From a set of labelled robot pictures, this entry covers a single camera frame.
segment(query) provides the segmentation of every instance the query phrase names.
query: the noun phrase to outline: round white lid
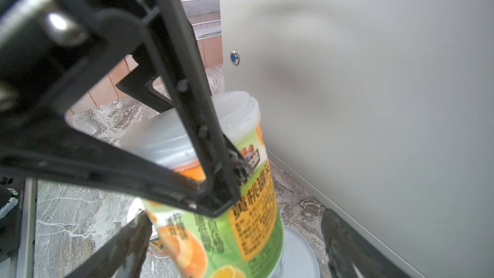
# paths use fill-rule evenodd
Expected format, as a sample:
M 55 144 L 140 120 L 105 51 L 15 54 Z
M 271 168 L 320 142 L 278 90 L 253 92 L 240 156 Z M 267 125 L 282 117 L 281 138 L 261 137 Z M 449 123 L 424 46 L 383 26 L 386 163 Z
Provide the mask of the round white lid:
M 281 260 L 271 278 L 320 278 L 316 255 L 306 239 L 287 225 L 283 232 Z
M 221 130 L 236 143 L 255 129 L 261 120 L 257 100 L 243 91 L 211 97 Z M 143 120 L 120 138 L 120 147 L 168 168 L 197 159 L 189 136 L 175 108 Z
M 127 223 L 129 223 L 132 219 L 137 216 L 137 214 L 140 211 L 144 211 L 144 204 L 142 203 L 141 199 L 138 197 L 135 198 L 135 200 L 132 202 L 130 205 L 130 208 L 128 209 L 127 213 Z M 151 238 L 155 238 L 157 236 L 156 228 L 154 225 L 152 226 L 152 231 L 151 231 Z

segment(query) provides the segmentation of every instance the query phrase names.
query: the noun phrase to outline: marble countertop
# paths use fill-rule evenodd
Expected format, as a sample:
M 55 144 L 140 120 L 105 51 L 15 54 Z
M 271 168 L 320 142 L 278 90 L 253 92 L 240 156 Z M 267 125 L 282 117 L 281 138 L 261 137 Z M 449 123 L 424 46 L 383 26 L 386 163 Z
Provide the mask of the marble countertop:
M 213 94 L 224 92 L 223 70 L 206 70 Z M 158 91 L 166 95 L 164 87 Z M 118 146 L 120 136 L 157 113 L 126 97 L 67 118 L 75 129 Z M 271 162 L 281 220 L 300 232 L 316 253 L 321 277 L 330 278 L 321 234 L 324 206 Z M 34 278 L 64 277 L 127 223 L 135 196 L 49 181 L 39 181 L 34 245 Z M 150 254 L 142 278 L 180 277 L 173 261 Z

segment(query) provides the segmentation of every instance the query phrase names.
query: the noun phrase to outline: product label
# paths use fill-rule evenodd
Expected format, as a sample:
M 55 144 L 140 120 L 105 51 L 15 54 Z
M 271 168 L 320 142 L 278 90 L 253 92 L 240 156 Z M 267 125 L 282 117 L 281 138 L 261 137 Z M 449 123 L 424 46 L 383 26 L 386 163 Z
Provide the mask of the product label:
M 277 266 L 283 226 L 260 127 L 236 147 L 254 173 L 240 187 L 241 200 L 220 217 L 143 200 L 182 277 L 267 278 Z

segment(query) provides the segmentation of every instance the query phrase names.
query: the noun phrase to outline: marble floor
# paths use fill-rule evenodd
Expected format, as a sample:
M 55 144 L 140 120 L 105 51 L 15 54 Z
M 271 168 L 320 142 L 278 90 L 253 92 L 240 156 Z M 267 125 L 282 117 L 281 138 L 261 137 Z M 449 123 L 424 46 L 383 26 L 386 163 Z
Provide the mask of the marble floor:
M 213 94 L 224 92 L 223 69 L 206 70 Z M 157 90 L 166 95 L 163 85 Z M 141 120 L 157 113 L 126 97 L 107 105 L 67 117 L 79 131 L 119 146 L 120 136 Z M 281 219 L 299 231 L 316 253 L 321 277 L 330 278 L 324 252 L 321 217 L 325 207 L 271 162 Z M 134 196 L 95 188 L 40 181 L 34 245 L 34 278 L 64 277 L 127 223 Z M 179 277 L 170 258 L 148 254 L 142 278 Z

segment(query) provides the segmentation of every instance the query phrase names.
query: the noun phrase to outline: white cabinet door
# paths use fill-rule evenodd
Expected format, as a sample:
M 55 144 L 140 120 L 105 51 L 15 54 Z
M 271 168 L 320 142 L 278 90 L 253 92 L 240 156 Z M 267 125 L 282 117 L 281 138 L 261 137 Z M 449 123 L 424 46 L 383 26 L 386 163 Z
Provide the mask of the white cabinet door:
M 494 0 L 220 1 L 291 174 L 410 275 L 493 276 Z

